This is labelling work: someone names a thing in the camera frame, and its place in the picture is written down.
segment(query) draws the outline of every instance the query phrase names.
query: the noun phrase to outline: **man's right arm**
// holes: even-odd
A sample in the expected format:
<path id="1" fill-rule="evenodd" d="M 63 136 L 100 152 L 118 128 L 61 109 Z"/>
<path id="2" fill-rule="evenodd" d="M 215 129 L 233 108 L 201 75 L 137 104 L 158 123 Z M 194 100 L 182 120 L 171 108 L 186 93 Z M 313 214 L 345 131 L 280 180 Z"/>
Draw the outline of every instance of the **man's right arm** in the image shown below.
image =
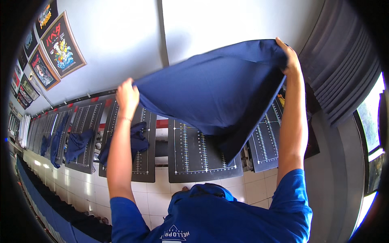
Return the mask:
<path id="1" fill-rule="evenodd" d="M 305 87 L 300 63 L 295 51 L 276 38 L 288 57 L 284 70 L 286 94 L 279 143 L 277 186 L 288 172 L 304 169 L 304 153 L 308 143 L 308 124 L 305 109 Z"/>

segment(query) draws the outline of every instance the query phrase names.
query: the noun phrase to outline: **wooden frame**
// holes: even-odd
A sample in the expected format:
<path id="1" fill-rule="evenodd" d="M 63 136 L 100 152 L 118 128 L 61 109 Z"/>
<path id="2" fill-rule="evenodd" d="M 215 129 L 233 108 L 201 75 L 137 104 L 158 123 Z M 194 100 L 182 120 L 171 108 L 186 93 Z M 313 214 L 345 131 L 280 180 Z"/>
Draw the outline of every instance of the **wooden frame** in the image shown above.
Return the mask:
<path id="1" fill-rule="evenodd" d="M 37 71 L 34 69 L 34 67 L 32 65 L 32 63 L 34 63 L 34 61 L 36 61 L 36 58 L 39 58 L 39 57 L 42 59 L 42 62 L 44 63 L 44 65 L 47 68 L 47 71 L 50 73 L 51 77 L 53 78 L 53 80 L 49 83 L 49 85 L 48 84 L 45 85 L 43 83 L 42 79 L 40 78 L 40 75 L 37 74 Z M 42 48 L 40 47 L 40 44 L 33 52 L 33 55 L 31 56 L 30 60 L 28 61 L 28 65 L 30 66 L 31 70 L 33 71 L 33 73 L 37 77 L 38 81 L 40 82 L 40 84 L 43 86 L 43 88 L 46 91 L 50 90 L 52 87 L 54 87 L 55 85 L 57 85 L 61 81 L 58 74 L 53 70 L 52 66 L 46 60 L 46 56 L 44 55 L 44 52 L 43 52 Z"/>
<path id="2" fill-rule="evenodd" d="M 45 34 L 40 38 L 40 42 L 44 47 L 45 57 L 50 60 L 49 63 L 51 63 L 54 72 L 61 79 L 79 69 L 80 67 L 87 65 L 73 36 L 66 10 L 55 19 Z M 67 64 L 68 66 L 60 66 L 63 63 L 58 61 L 58 57 L 56 57 L 56 55 L 60 52 L 66 54 L 70 53 L 70 55 L 67 56 L 70 56 L 72 62 Z"/>

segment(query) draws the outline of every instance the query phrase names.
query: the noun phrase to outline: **navy blue shirt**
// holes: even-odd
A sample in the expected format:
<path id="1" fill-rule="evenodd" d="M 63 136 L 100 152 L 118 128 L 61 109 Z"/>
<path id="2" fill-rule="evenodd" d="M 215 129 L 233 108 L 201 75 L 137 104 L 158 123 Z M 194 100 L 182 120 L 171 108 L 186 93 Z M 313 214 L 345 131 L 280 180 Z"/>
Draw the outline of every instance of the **navy blue shirt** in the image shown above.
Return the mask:
<path id="1" fill-rule="evenodd" d="M 269 209 L 199 194 L 171 203 L 152 231 L 131 200 L 110 204 L 112 242 L 307 242 L 312 220 L 301 169 L 282 178 Z"/>

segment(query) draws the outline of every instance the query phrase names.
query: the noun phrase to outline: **white tiled floor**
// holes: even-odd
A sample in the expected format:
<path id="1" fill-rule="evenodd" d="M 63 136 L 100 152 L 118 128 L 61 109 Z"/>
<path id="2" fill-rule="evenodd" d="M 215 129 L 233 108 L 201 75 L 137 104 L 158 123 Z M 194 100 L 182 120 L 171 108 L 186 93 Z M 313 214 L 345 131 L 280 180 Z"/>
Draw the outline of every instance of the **white tiled floor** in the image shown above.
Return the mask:
<path id="1" fill-rule="evenodd" d="M 66 168 L 64 165 L 56 169 L 48 159 L 29 150 L 24 152 L 24 160 L 62 200 L 72 204 L 78 211 L 106 217 L 111 224 L 107 179 L 98 175 L 98 163 L 94 163 L 96 171 L 89 175 Z M 259 173 L 247 171 L 240 177 L 208 181 L 208 183 L 227 188 L 241 202 L 268 209 L 276 189 L 277 173 L 277 168 Z M 139 211 L 150 229 L 163 223 L 171 197 L 175 192 L 180 191 L 183 186 L 190 188 L 194 184 L 205 183 L 171 184 L 166 167 L 156 168 L 155 174 L 155 183 L 132 182 L 131 184 Z"/>

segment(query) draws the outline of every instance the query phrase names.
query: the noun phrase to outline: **printed logo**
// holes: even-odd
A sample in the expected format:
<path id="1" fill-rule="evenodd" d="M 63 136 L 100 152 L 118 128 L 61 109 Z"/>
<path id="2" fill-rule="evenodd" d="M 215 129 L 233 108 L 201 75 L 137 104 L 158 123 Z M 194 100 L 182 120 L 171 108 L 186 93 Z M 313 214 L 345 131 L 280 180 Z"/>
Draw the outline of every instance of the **printed logo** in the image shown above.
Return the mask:
<path id="1" fill-rule="evenodd" d="M 169 230 L 166 230 L 160 239 L 162 243 L 179 243 L 181 241 L 186 241 L 185 237 L 189 236 L 189 231 L 184 232 L 178 230 L 175 225 L 172 225 Z"/>

